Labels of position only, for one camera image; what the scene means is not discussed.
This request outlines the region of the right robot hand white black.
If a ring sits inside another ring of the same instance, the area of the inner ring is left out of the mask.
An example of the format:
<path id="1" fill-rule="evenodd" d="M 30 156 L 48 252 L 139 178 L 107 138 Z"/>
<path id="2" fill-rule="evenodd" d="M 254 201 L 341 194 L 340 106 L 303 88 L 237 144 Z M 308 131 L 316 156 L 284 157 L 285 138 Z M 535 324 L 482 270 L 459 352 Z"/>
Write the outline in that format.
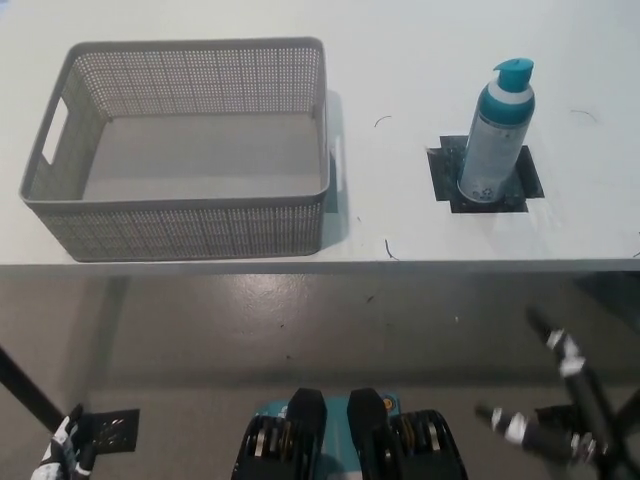
<path id="1" fill-rule="evenodd" d="M 638 403 L 615 412 L 604 390 L 567 330 L 549 322 L 535 307 L 526 309 L 526 320 L 554 356 L 573 406 L 586 427 L 583 435 L 562 433 L 531 421 L 520 412 L 479 403 L 476 416 L 507 443 L 557 465 L 590 464 L 600 479 L 637 479 L 639 463 L 629 452 L 626 437 Z"/>

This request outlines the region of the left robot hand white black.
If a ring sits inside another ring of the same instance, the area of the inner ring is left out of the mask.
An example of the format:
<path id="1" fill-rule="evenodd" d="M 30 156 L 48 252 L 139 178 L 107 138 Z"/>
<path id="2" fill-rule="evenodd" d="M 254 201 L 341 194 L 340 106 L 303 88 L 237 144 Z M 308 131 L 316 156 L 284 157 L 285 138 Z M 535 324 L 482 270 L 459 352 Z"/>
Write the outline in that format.
<path id="1" fill-rule="evenodd" d="M 57 427 L 30 479 L 89 479 L 96 457 L 97 448 L 92 440 L 90 420 L 79 403 Z"/>

